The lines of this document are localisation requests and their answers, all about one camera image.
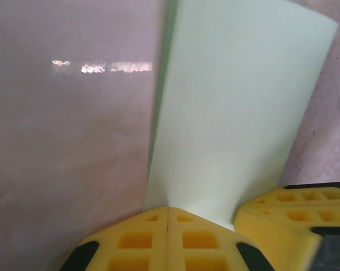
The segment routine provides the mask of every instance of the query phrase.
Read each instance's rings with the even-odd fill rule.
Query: black rubber edge
[[[311,231],[322,236],[309,271],[340,271],[340,227],[314,227]]]
[[[312,227],[311,231],[321,236],[340,235],[340,227]]]
[[[99,242],[91,241],[76,247],[59,271],[85,271],[99,246]]]
[[[320,187],[336,187],[340,188],[340,182],[322,182],[322,183],[309,183],[308,185],[288,185],[285,189],[300,189],[300,188],[320,188]]]
[[[275,271],[258,248],[246,243],[237,243],[236,247],[249,271]]]

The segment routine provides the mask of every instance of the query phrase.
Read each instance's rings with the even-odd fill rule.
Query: paper sheet
[[[183,0],[145,209],[231,228],[280,177],[337,24],[283,0]]]

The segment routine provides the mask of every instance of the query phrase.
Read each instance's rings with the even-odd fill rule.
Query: yellow plastic part
[[[248,271],[236,243],[247,238],[178,208],[169,208],[167,271]]]
[[[249,271],[248,264],[262,262],[266,271],[273,271],[252,241],[178,208],[144,212],[87,237],[81,245],[97,246],[96,242],[97,250],[88,265],[81,261],[81,270]],[[251,247],[250,251],[240,252],[239,244]],[[70,264],[66,267],[66,262],[61,271],[73,270],[74,258],[81,260],[86,253],[90,252],[70,256]]]
[[[279,187],[244,203],[234,220],[281,271],[309,269],[323,239],[312,227],[340,227],[340,189]]]
[[[87,237],[100,243],[86,271],[166,270],[167,207],[158,207]]]
[[[243,204],[246,207],[298,205],[340,205],[340,188],[316,187],[285,189],[277,187]]]

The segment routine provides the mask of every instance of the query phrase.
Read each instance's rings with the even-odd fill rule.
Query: glossy surface
[[[0,270],[142,210],[162,5],[0,1]]]

